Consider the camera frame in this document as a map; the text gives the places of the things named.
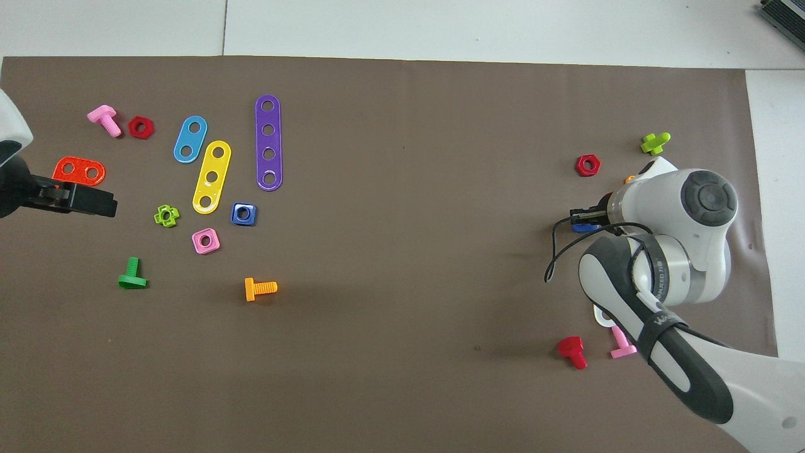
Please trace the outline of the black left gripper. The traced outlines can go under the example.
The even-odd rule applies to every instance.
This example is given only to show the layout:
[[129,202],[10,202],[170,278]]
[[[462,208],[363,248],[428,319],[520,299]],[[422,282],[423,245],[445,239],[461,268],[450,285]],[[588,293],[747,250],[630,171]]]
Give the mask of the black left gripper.
[[32,175],[28,164],[15,155],[1,172],[1,218],[20,208],[99,215],[114,218],[118,201],[111,192],[86,184]]

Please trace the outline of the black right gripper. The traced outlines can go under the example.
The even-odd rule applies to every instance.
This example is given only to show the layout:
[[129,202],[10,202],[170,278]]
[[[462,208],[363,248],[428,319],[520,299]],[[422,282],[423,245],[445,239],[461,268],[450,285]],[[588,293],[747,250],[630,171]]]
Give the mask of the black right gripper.
[[615,192],[606,193],[596,208],[572,209],[572,225],[612,225],[620,221],[620,199]]

